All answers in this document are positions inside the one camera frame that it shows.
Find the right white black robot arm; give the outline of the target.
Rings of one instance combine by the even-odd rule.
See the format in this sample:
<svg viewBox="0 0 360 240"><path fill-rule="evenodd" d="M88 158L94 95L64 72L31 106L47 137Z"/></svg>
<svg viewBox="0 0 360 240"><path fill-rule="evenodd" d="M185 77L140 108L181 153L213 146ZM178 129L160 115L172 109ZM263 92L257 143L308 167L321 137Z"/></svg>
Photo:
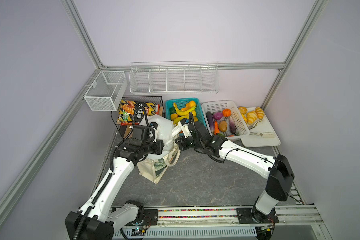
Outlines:
<svg viewBox="0 0 360 240"><path fill-rule="evenodd" d="M231 161L266 179L266 187L254 203L251 218L255 223L272 220L271 212L279 202L288 199L295 179L287 157L281 154L276 157L263 155L220 135L211 135L203 124L194 120L193 115L188 121L181 120L175 124L172 135L180 132L183 132L183 136L174 140L181 151L192 148L217 163Z"/></svg>

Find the cream canvas tote bag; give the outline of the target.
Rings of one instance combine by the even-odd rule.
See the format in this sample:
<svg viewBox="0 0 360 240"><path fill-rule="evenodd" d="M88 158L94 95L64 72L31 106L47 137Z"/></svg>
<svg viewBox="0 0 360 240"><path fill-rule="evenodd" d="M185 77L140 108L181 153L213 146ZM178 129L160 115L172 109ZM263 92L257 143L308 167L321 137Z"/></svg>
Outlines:
<svg viewBox="0 0 360 240"><path fill-rule="evenodd" d="M145 159L137 164L139 174L154 184L158 184L166 170L173 167L180 158L181 151L175 144L174 148L161 159Z"/></svg>

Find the white plastic grocery bag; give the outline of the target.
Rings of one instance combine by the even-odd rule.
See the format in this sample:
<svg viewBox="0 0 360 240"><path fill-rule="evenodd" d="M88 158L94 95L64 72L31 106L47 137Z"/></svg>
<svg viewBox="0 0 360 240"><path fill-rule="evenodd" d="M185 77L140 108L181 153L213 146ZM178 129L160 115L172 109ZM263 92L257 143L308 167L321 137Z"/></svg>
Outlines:
<svg viewBox="0 0 360 240"><path fill-rule="evenodd" d="M170 153L175 147L175 135L173 135L173 130L175 128L173 122L162 116L154 115L148 117L149 123L158 124L158 128L155 133L156 140L163 140L164 147L162 153L159 154L148 154L147 159L150 160L159 160Z"/></svg>

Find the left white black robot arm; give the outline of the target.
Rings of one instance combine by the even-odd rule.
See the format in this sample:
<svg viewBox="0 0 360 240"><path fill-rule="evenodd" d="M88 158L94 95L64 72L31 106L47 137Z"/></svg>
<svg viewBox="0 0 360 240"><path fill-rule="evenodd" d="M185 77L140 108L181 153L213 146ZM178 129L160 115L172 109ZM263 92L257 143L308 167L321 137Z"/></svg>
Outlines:
<svg viewBox="0 0 360 240"><path fill-rule="evenodd" d="M158 124L151 124L144 107L138 107L133 120L141 113L145 125L132 125L132 130L116 147L110 161L108 174L102 179L87 202L77 211L70 212L65 225L71 240L111 240L116 231L122 231L129 223L144 220L144 205L128 201L109 217L115 197L137 163L149 154L161 155L164 141L157 139Z"/></svg>

